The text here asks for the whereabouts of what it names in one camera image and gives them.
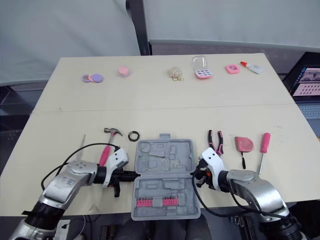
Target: pink hammer handle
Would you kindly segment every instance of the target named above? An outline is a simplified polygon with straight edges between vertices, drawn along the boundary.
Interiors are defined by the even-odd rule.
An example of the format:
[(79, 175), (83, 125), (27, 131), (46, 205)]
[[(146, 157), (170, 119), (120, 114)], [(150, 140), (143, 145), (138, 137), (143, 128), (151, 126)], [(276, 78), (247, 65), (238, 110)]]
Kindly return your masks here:
[(99, 166), (104, 167), (110, 154), (111, 147), (106, 146), (100, 157)]
[(269, 146), (269, 142), (270, 142), (270, 137), (271, 137), (271, 134), (266, 132), (263, 137), (262, 137), (262, 143), (261, 143), (261, 149), (260, 149), (260, 152), (261, 153), (266, 153), (267, 150), (268, 150), (268, 146)]

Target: pink pliers handle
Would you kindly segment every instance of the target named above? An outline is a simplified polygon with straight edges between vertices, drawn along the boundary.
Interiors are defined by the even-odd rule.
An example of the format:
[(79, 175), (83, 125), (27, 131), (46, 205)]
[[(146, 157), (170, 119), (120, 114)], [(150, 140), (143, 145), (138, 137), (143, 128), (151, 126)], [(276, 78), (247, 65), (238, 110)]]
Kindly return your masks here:
[(208, 132), (208, 143), (209, 147), (212, 148), (219, 156), (224, 154), (223, 145), (224, 137), (222, 136), (222, 131), (218, 131), (219, 145), (218, 148), (215, 147), (214, 142), (212, 141), (212, 130)]

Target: pink square object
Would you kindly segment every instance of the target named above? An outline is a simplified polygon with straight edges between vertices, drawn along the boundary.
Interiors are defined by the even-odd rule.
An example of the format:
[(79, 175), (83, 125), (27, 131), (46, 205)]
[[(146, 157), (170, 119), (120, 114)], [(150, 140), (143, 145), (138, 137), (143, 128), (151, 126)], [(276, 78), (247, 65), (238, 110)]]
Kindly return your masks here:
[(127, 68), (126, 66), (119, 67), (118, 73), (120, 74), (120, 76), (123, 76), (123, 77), (127, 77), (130, 75), (129, 68)]
[(229, 74), (237, 74), (240, 72), (240, 68), (236, 64), (229, 64), (228, 66), (225, 67), (225, 70)]
[(178, 206), (178, 198), (163, 199), (163, 206)]
[(137, 200), (136, 206), (139, 207), (152, 207), (152, 200)]
[(235, 145), (239, 152), (248, 153), (254, 148), (254, 143), (247, 137), (236, 136)]

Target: black cable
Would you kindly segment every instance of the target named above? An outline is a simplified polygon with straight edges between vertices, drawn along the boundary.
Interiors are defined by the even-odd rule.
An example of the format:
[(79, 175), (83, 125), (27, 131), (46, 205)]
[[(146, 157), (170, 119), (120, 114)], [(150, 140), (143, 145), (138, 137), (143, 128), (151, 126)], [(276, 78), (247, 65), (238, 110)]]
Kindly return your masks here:
[[(82, 149), (85, 149), (85, 148), (90, 147), (90, 146), (95, 146), (95, 145), (107, 145), (107, 146), (112, 146), (112, 147), (115, 148), (116, 151), (120, 148), (119, 146), (113, 145), (113, 144), (111, 144), (111, 143), (105, 143), (105, 142), (91, 143), (91, 144), (82, 146), (82, 147), (80, 147), (79, 149), (75, 150), (73, 153), (71, 153), (71, 154), (66, 158), (66, 160), (64, 160), (63, 164), (66, 164), (66, 163), (68, 162), (68, 160), (69, 160), (70, 158), (72, 158), (73, 155), (75, 155), (77, 152), (81, 151)], [(56, 173), (56, 176), (61, 172), (62, 168), (63, 168), (63, 166), (60, 167), (60, 169), (59, 169), (58, 172)]]
[(44, 182), (45, 180), (54, 172), (58, 169), (58, 172), (56, 173), (56, 176), (61, 172), (62, 168), (68, 164), (68, 160), (73, 156), (75, 155), (77, 152), (81, 151), (82, 149), (85, 149), (87, 147), (90, 147), (90, 146), (94, 146), (94, 145), (107, 145), (107, 146), (112, 146), (115, 148), (115, 150), (117, 151), (120, 147), (119, 146), (116, 146), (116, 145), (113, 145), (111, 143), (105, 143), (105, 142), (97, 142), (97, 143), (91, 143), (91, 144), (88, 144), (88, 145), (85, 145), (85, 146), (82, 146), (80, 147), (79, 149), (75, 150), (73, 153), (71, 153), (67, 158), (66, 160), (64, 160), (64, 162), (60, 165), (60, 166), (57, 166), (55, 169), (53, 169), (51, 172), (49, 172), (41, 181), (41, 188), (42, 190), (44, 191), (45, 190), (45, 185), (44, 185)]
[(83, 217), (78, 217), (78, 218), (71, 219), (68, 224), (62, 225), (61, 228), (62, 228), (62, 229), (66, 229), (68, 225), (70, 225), (71, 223), (73, 223), (73, 222), (76, 221), (76, 220), (82, 220), (82, 221), (83, 221), (84, 218), (83, 218)]
[(44, 191), (45, 190), (45, 180), (54, 172), (56, 171), (58, 168), (63, 167), (64, 165), (67, 165), (67, 163), (64, 163), (60, 166), (57, 166), (55, 169), (53, 169), (51, 172), (49, 172), (42, 180), (41, 180), (41, 188)]
[(236, 199), (234, 193), (232, 190), (230, 190), (230, 193), (231, 193), (231, 196), (234, 200), (234, 202), (242, 209), (244, 210), (247, 210), (247, 211), (250, 211), (252, 213), (256, 213), (256, 214), (261, 214), (261, 215), (264, 215), (264, 216), (270, 216), (270, 217), (274, 217), (274, 218), (280, 218), (280, 219), (289, 219), (290, 217), (288, 216), (282, 216), (282, 215), (278, 215), (278, 214), (273, 214), (273, 213), (270, 213), (270, 212), (266, 212), (266, 211), (260, 211), (260, 210), (257, 210), (257, 209), (253, 209), (251, 207), (247, 207), (247, 206), (243, 206), (241, 205), (238, 200)]
[(94, 222), (97, 221), (98, 218), (100, 218), (100, 217), (101, 217), (101, 214), (98, 214), (98, 216), (97, 216), (94, 220), (92, 220), (91, 222), (94, 223)]
[(193, 186), (193, 190), (195, 192), (195, 195), (197, 196), (197, 198), (199, 199), (200, 203), (202, 204), (202, 206), (204, 207), (205, 210), (207, 210), (209, 213), (211, 213), (212, 215), (215, 215), (217, 217), (221, 217), (221, 218), (228, 218), (228, 217), (233, 217), (233, 216), (239, 216), (239, 215), (243, 215), (243, 214), (247, 214), (249, 213), (248, 210), (245, 210), (245, 211), (236, 211), (236, 212), (233, 212), (233, 213), (227, 213), (227, 214), (220, 214), (220, 213), (217, 213), (217, 212), (214, 212), (212, 211), (210, 208), (208, 208), (205, 203), (202, 201), (199, 193), (198, 193), (198, 190), (197, 190), (197, 187), (196, 187), (196, 184), (195, 184), (195, 176), (196, 176), (196, 171), (197, 169), (193, 172), (192, 174), (192, 186)]
[(92, 228), (91, 217), (90, 217), (90, 215), (88, 215), (87, 217), (89, 218), (88, 222), (90, 224), (90, 240), (93, 240), (94, 232), (93, 232), (93, 228)]

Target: computer monitor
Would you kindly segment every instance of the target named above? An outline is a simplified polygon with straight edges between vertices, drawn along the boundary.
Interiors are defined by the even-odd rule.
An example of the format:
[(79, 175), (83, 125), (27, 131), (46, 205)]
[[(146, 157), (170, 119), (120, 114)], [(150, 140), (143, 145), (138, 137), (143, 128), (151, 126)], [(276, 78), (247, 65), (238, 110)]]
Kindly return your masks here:
[(283, 83), (296, 103), (320, 103), (320, 53), (306, 52)]

